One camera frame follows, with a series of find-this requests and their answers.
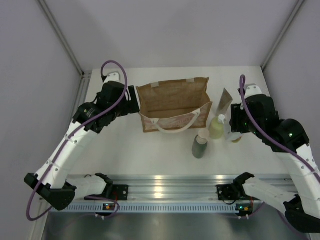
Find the red capped oil bottle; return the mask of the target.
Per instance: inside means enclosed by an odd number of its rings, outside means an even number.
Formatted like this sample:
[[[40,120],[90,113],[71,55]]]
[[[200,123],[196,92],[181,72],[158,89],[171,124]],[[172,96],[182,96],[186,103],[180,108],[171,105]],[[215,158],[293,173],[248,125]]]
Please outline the red capped oil bottle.
[[[238,143],[242,139],[242,136],[240,135],[238,138],[235,138],[231,140],[232,143]]]

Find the pale yellow pump bottle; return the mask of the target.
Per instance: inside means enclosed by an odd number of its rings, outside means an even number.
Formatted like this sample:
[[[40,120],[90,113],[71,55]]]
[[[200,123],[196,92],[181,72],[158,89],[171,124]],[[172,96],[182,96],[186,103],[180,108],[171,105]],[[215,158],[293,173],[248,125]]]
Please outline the pale yellow pump bottle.
[[[226,121],[226,116],[224,114],[219,114],[215,116],[209,125],[209,137],[211,139],[217,140],[224,135],[224,123]]]

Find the brown jute canvas bag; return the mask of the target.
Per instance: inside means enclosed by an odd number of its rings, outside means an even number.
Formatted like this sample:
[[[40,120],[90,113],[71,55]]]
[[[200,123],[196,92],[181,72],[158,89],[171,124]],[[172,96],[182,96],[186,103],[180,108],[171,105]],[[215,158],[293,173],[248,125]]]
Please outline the brown jute canvas bag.
[[[166,80],[136,88],[144,133],[180,133],[207,127],[212,107],[208,77]]]

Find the green bottle beige cap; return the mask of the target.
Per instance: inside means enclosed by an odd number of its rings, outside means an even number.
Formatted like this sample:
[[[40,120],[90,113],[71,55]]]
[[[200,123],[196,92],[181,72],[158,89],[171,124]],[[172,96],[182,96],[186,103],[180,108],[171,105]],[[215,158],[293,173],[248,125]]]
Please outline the green bottle beige cap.
[[[206,152],[208,141],[210,138],[210,132],[206,128],[202,128],[199,130],[197,136],[194,138],[192,145],[192,155],[196,159],[201,159]]]

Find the white box dark cap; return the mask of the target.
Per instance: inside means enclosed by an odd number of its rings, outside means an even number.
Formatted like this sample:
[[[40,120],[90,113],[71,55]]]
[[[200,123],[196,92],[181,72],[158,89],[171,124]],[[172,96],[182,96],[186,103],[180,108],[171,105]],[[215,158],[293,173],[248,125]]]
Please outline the white box dark cap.
[[[232,128],[228,120],[226,120],[223,124],[223,132],[224,138],[227,142],[231,142],[231,140],[237,139],[239,136],[242,136],[242,134],[239,132],[232,132]]]

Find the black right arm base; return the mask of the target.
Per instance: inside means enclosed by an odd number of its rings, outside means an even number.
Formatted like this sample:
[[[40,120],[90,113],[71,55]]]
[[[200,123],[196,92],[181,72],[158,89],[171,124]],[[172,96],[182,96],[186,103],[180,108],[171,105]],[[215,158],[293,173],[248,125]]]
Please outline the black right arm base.
[[[225,202],[234,202],[240,200],[250,200],[245,194],[244,188],[235,184],[219,184],[216,186],[218,199]]]

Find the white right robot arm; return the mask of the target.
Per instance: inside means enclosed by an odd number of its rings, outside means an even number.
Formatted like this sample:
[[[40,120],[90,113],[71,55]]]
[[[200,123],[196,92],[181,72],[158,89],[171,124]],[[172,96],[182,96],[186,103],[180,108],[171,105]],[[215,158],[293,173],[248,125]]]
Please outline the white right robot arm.
[[[320,169],[310,140],[300,122],[281,119],[274,100],[255,85],[239,88],[242,102],[231,105],[230,126],[234,133],[253,134],[270,148],[286,170],[295,192],[277,188],[245,172],[233,180],[238,199],[253,197],[282,213],[297,231],[320,232]]]

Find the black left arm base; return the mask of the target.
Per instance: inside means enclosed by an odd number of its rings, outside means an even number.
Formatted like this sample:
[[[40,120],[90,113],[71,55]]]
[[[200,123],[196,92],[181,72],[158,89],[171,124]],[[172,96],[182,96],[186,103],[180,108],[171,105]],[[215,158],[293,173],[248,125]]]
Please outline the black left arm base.
[[[93,200],[93,198],[104,198],[114,201],[127,201],[129,194],[129,186],[125,184],[114,184],[113,186],[108,186],[101,194],[89,195],[84,199],[86,201]]]

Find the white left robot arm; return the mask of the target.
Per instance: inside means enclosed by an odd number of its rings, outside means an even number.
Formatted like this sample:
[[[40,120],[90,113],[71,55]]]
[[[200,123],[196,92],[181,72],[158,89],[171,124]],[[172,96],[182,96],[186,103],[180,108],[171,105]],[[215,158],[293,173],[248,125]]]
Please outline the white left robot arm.
[[[134,86],[125,86],[118,72],[103,76],[102,82],[102,90],[95,99],[79,106],[51,157],[36,173],[29,173],[24,178],[28,186],[58,211],[76,199],[100,197],[107,200],[113,194],[113,181],[105,174],[68,177],[87,145],[105,127],[118,117],[140,111]]]

